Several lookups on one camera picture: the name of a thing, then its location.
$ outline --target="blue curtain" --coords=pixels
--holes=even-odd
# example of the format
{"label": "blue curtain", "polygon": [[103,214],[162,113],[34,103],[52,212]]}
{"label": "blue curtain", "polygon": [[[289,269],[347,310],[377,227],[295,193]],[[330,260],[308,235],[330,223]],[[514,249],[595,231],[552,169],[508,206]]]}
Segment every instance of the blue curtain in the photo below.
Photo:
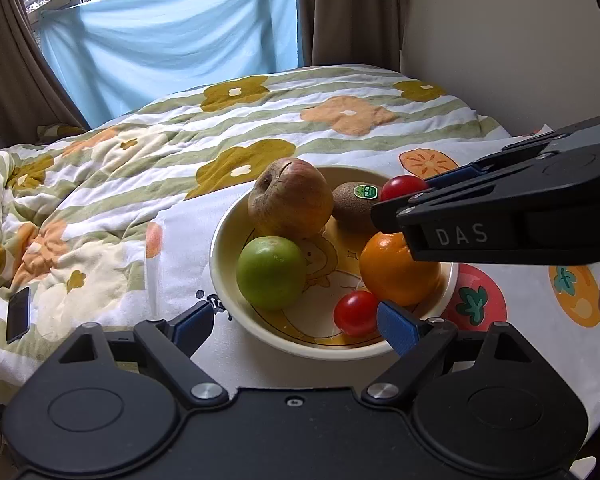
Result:
{"label": "blue curtain", "polygon": [[38,31],[92,128],[170,93],[299,65],[296,0],[95,0],[43,12]]}

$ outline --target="smartphone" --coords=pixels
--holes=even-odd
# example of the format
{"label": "smartphone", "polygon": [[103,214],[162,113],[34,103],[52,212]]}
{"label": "smartphone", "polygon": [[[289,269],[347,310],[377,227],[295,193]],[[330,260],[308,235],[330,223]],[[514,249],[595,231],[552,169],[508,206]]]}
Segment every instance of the smartphone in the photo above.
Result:
{"label": "smartphone", "polygon": [[29,331],[30,288],[16,292],[7,309],[7,344],[17,341]]}

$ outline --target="curtain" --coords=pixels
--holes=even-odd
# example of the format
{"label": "curtain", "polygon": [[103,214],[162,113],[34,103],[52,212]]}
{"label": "curtain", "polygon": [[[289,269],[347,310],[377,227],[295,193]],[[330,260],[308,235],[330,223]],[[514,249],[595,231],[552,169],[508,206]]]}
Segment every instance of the curtain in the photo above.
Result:
{"label": "curtain", "polygon": [[296,0],[95,0],[43,12],[38,33],[93,127],[167,94],[298,67]]}
{"label": "curtain", "polygon": [[398,0],[298,0],[307,66],[362,63],[400,72]]}
{"label": "curtain", "polygon": [[37,127],[88,124],[36,45],[22,0],[0,0],[0,145],[36,142]]}

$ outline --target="fruit bowl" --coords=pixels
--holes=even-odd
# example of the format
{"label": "fruit bowl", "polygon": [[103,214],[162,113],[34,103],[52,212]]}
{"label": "fruit bowl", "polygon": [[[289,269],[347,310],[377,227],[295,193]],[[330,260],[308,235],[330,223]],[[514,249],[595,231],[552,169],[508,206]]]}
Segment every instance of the fruit bowl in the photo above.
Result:
{"label": "fruit bowl", "polygon": [[[368,182],[381,188],[387,176],[349,166],[317,166],[331,189],[346,182]],[[231,316],[248,332],[269,345],[303,357],[350,361],[391,350],[378,333],[364,337],[343,334],[333,322],[338,300],[364,287],[358,258],[366,238],[341,230],[331,218],[324,231],[298,245],[307,260],[305,290],[298,301],[282,311],[256,309],[244,299],[236,282],[242,248],[255,236],[247,213],[249,192],[222,216],[211,241],[210,272],[218,297]],[[458,264],[441,265],[435,291],[419,303],[421,319],[440,316],[453,295]]]}

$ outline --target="cherry tomato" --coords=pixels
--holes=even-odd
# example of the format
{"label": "cherry tomato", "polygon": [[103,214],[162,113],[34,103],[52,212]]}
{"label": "cherry tomato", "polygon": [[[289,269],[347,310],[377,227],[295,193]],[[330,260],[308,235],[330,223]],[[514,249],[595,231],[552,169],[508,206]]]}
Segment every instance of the cherry tomato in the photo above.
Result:
{"label": "cherry tomato", "polygon": [[356,290],[340,298],[333,311],[336,326],[345,334],[361,337],[376,331],[378,299],[366,290]]}
{"label": "cherry tomato", "polygon": [[418,191],[423,191],[429,187],[424,180],[413,175],[395,176],[388,180],[380,192],[380,200],[391,200],[399,196],[405,196]]}

